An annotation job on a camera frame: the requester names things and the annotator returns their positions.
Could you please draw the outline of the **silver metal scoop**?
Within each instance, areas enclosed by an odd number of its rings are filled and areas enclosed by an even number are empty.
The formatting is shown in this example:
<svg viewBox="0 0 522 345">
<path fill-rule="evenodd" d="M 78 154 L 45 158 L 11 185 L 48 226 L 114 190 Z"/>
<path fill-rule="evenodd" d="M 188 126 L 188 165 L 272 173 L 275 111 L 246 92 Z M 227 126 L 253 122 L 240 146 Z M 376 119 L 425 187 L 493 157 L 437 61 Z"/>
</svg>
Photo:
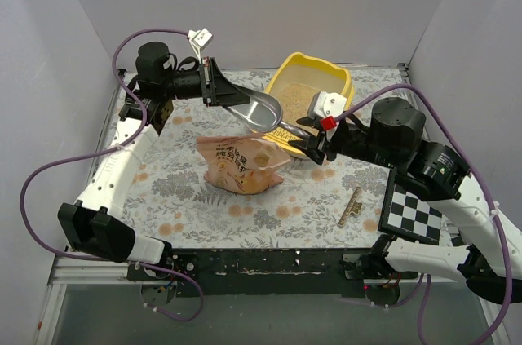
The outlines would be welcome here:
<svg viewBox="0 0 522 345">
<path fill-rule="evenodd" d="M 240 87 L 239 90 L 250 98 L 250 102 L 224 108 L 251 130 L 269 133 L 276 128 L 282 128 L 300 139 L 311 136 L 307 131 L 282 121 L 283 111 L 277 99 L 245 87 Z"/>
</svg>

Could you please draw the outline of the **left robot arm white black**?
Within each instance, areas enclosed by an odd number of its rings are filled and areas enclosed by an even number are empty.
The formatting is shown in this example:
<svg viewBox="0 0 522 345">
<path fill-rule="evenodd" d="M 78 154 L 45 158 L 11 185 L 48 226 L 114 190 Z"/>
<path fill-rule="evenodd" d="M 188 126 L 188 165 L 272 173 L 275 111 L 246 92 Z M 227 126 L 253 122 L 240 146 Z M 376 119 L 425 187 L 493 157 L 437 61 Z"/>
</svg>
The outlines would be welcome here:
<svg viewBox="0 0 522 345">
<path fill-rule="evenodd" d="M 173 271 L 170 244 L 140 235 L 120 218 L 127 193 L 144 155 L 159 138 L 176 99 L 202 99 L 207 107 L 247 104 L 249 96 L 234 86 L 215 59 L 194 57 L 178 61 L 162 42 L 138 49 L 137 70 L 119 114 L 112 152 L 73 204 L 64 203 L 58 220 L 70 246 L 79 252 L 115 263 L 138 261 L 158 280 Z"/>
</svg>

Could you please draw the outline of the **pink cat litter bag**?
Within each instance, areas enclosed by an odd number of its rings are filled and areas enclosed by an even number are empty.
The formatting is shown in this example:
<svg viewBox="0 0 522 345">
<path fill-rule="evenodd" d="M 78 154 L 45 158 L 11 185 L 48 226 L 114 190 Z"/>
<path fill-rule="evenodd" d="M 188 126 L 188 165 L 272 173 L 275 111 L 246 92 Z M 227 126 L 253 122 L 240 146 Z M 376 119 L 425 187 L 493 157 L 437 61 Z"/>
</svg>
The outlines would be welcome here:
<svg viewBox="0 0 522 345">
<path fill-rule="evenodd" d="M 197 150 L 208 168 L 204 180 L 216 188 L 255 195 L 284 181 L 278 172 L 291 157 L 261 134 L 198 137 Z"/>
</svg>

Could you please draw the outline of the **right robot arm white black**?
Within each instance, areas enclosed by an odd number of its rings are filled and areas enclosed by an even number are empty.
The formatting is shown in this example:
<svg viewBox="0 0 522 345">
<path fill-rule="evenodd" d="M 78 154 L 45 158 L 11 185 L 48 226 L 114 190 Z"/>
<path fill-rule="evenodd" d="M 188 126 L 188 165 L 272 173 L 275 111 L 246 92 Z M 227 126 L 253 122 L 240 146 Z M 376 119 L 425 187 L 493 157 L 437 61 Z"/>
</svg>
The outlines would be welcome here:
<svg viewBox="0 0 522 345">
<path fill-rule="evenodd" d="M 521 301 L 521 231 L 499 209 L 476 173 L 451 147 L 422 138 L 425 115 L 398 97 L 378 100 L 369 126 L 354 117 L 335 122 L 308 114 L 299 123 L 317 135 L 290 146 L 320 165 L 343 155 L 391 170 L 396 186 L 448 218 L 465 245 L 418 244 L 380 236 L 368 254 L 345 268 L 353 276 L 399 272 L 432 274 L 463 282 L 492 303 Z"/>
</svg>

